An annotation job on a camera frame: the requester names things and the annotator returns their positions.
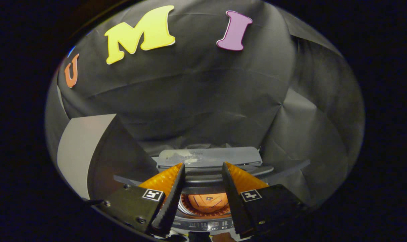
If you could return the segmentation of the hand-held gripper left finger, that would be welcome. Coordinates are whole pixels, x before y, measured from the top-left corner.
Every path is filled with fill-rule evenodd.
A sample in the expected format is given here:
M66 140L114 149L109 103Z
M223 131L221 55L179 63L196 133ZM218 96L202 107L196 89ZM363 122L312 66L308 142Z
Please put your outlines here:
M96 207L136 231L168 236L184 183L185 165L179 163L138 186L124 185Z

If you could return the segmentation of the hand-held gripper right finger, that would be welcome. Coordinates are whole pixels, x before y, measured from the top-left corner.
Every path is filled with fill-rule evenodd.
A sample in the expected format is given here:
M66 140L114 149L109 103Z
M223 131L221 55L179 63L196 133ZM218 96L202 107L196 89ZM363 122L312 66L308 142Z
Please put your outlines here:
M242 238L270 235L309 209L285 186L269 186L231 163L223 164L222 179L235 232Z

